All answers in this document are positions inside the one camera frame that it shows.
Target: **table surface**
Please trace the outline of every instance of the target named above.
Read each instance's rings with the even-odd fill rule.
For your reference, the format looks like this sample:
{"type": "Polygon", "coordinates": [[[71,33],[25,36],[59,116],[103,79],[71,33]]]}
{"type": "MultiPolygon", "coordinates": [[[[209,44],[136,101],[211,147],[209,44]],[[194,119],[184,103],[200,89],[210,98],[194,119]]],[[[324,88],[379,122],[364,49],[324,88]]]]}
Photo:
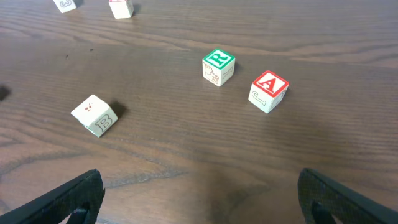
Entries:
{"type": "Polygon", "coordinates": [[[0,214],[90,169],[98,223],[303,223],[304,167],[398,210],[397,1],[76,3],[0,1],[0,214]],[[248,101],[265,70],[290,82],[269,114],[248,101]],[[70,114],[91,94],[120,117],[101,138],[70,114]]]}

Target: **wooden block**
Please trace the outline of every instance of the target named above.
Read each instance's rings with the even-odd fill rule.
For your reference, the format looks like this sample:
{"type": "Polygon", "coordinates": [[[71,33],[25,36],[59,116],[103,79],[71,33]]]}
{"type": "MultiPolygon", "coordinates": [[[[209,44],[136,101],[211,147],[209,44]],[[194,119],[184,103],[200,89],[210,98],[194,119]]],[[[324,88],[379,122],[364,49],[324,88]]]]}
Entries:
{"type": "Polygon", "coordinates": [[[109,0],[109,6],[115,19],[130,18],[134,12],[131,0],[109,0]]]}
{"type": "Polygon", "coordinates": [[[269,113],[285,96],[289,83],[272,71],[264,72],[251,85],[249,101],[269,113]]]}
{"type": "Polygon", "coordinates": [[[203,77],[215,84],[223,85],[234,74],[235,57],[221,49],[214,49],[203,58],[203,77]]]}
{"type": "Polygon", "coordinates": [[[76,9],[76,4],[73,0],[54,0],[54,3],[62,13],[76,9]]]}
{"type": "Polygon", "coordinates": [[[111,107],[95,95],[87,98],[71,114],[97,137],[118,120],[111,107]]]}

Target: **red block face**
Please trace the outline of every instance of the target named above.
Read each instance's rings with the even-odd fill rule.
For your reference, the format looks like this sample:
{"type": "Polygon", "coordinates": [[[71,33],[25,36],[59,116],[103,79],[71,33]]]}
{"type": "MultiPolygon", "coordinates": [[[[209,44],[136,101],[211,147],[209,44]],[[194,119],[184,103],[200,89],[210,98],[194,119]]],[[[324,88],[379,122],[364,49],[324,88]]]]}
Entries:
{"type": "Polygon", "coordinates": [[[271,97],[277,96],[285,87],[289,85],[286,80],[270,70],[264,72],[253,82],[253,84],[255,84],[258,88],[266,92],[271,97]]]}

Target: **block with green top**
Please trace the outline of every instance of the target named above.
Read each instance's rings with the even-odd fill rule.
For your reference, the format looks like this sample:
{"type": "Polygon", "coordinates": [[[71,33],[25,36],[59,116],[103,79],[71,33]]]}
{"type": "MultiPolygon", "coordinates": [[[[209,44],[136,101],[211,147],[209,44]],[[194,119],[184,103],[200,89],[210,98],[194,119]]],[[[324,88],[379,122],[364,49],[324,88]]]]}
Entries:
{"type": "Polygon", "coordinates": [[[223,85],[234,74],[235,57],[224,50],[214,49],[203,58],[203,77],[216,86],[223,85]]]}

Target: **red border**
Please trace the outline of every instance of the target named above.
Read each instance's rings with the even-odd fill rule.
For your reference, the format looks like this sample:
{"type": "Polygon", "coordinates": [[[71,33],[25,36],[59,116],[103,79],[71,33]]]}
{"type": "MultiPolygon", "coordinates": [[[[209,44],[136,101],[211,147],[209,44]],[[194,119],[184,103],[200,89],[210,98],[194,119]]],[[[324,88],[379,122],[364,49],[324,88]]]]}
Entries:
{"type": "Polygon", "coordinates": [[[283,78],[281,78],[280,76],[278,76],[277,74],[275,74],[274,72],[272,72],[271,70],[267,70],[265,71],[262,75],[260,75],[254,82],[253,84],[255,84],[258,88],[262,89],[264,92],[268,93],[268,95],[270,95],[271,97],[275,97],[277,96],[284,88],[286,88],[289,83],[284,80],[283,78]],[[285,83],[285,85],[283,85],[281,88],[278,89],[278,91],[276,91],[275,93],[271,93],[271,91],[266,90],[265,88],[263,88],[262,86],[258,85],[257,82],[264,77],[265,75],[267,75],[268,73],[273,74],[275,77],[277,77],[279,80],[283,81],[285,83]]]}

